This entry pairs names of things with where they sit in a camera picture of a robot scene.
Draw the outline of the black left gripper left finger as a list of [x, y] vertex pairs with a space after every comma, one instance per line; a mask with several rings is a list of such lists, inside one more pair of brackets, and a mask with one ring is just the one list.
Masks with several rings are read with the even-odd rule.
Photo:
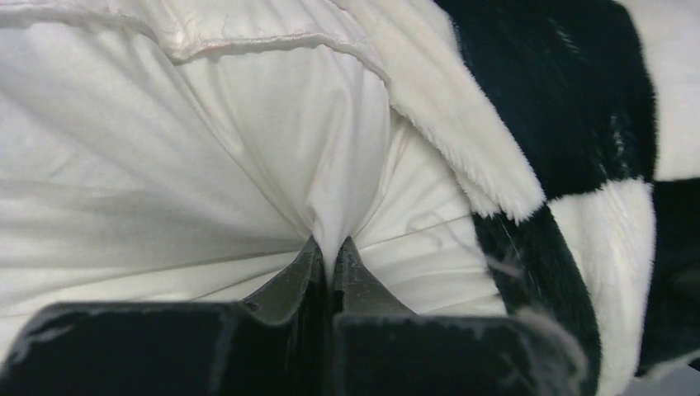
[[4, 395], [316, 395], [324, 274], [317, 243], [240, 301], [63, 303], [21, 330]]

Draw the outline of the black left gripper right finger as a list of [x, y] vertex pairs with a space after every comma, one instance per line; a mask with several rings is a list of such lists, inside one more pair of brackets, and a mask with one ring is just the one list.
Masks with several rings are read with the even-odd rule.
[[547, 316], [421, 316], [365, 267], [355, 243], [333, 279], [336, 395], [581, 395], [587, 361]]

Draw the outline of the white pillow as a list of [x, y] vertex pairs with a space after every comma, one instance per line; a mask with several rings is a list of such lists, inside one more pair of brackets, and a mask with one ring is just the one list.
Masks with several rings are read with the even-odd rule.
[[240, 299], [352, 236], [419, 314], [501, 315], [471, 209], [334, 1], [1, 4], [1, 348], [48, 304]]

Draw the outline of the black white checkered pillowcase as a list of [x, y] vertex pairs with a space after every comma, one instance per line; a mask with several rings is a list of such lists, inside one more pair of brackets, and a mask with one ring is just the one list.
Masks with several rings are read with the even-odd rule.
[[545, 309], [586, 395], [699, 357], [696, 1], [341, 1], [391, 105], [453, 169], [509, 312]]

